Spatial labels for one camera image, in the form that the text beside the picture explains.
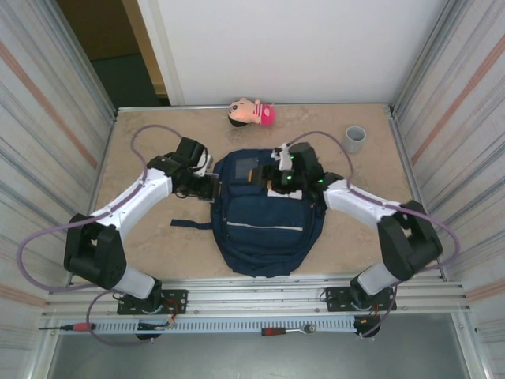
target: red screwdriver handle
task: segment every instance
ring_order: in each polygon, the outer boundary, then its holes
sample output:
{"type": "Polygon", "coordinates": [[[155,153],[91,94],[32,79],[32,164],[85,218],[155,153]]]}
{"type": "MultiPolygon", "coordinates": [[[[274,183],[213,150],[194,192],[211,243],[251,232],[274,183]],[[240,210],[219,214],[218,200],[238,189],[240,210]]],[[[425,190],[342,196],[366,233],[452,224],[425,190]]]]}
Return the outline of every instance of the red screwdriver handle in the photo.
{"type": "Polygon", "coordinates": [[[94,330],[95,329],[95,324],[90,324],[89,325],[91,328],[88,327],[88,324],[85,322],[80,322],[78,324],[72,325],[72,330],[74,332],[89,332],[89,329],[94,330]]]}

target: beige table surface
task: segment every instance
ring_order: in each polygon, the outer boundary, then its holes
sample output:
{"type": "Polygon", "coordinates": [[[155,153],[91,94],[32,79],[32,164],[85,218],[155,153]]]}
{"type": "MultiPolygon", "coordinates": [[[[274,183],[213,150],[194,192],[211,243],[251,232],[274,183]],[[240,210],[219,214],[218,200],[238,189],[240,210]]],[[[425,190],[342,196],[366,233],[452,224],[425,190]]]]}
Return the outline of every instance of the beige table surface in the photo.
{"type": "MultiPolygon", "coordinates": [[[[174,127],[182,135],[208,147],[214,162],[240,148],[273,148],[310,130],[323,130],[341,139],[351,125],[365,128],[367,140],[353,155],[353,183],[363,190],[391,200],[407,201],[410,191],[388,122],[380,104],[308,105],[276,107],[270,128],[251,125],[235,129],[227,109],[166,109],[120,113],[110,143],[99,208],[125,190],[140,174],[138,158],[129,142],[147,124],[174,127]]],[[[306,139],[316,150],[326,171],[344,176],[349,168],[334,142],[323,136],[306,139]]],[[[164,130],[150,129],[137,139],[147,160],[176,149],[178,139],[164,130]]],[[[132,229],[124,241],[128,262],[161,280],[234,276],[215,244],[211,231],[170,227],[173,218],[208,222],[209,204],[194,198],[170,196],[160,201],[132,229]]],[[[380,260],[377,233],[352,217],[327,211],[323,233],[294,273],[357,272],[380,260]]]]}

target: gray cup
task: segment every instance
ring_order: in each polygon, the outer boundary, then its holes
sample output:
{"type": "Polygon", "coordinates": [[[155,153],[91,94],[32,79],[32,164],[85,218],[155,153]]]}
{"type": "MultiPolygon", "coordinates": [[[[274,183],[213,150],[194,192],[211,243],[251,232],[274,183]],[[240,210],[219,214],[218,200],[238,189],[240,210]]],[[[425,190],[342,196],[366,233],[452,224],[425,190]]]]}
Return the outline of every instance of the gray cup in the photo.
{"type": "Polygon", "coordinates": [[[344,149],[351,153],[356,154],[360,152],[363,144],[365,143],[366,132],[360,126],[350,126],[346,130],[346,135],[344,136],[344,141],[342,145],[344,149]]]}

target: doorway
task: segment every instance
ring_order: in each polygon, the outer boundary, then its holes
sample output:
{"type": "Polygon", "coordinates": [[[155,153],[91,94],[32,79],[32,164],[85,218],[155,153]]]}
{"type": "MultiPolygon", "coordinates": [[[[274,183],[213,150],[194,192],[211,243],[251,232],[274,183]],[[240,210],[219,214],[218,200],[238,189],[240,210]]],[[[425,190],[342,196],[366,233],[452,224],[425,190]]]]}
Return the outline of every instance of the doorway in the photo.
{"type": "Polygon", "coordinates": [[[137,0],[57,0],[116,109],[170,106],[137,0]]]}

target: ratchet wrench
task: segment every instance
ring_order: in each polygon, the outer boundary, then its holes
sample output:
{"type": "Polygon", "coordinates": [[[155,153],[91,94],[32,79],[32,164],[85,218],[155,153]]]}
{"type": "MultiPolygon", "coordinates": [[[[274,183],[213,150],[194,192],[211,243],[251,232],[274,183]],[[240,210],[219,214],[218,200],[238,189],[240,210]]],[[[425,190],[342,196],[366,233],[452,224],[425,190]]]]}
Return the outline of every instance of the ratchet wrench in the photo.
{"type": "Polygon", "coordinates": [[[300,328],[295,329],[286,329],[286,328],[263,328],[261,329],[262,336],[281,336],[288,332],[300,332],[302,334],[313,334],[316,332],[316,326],[307,324],[303,325],[300,328]]]}

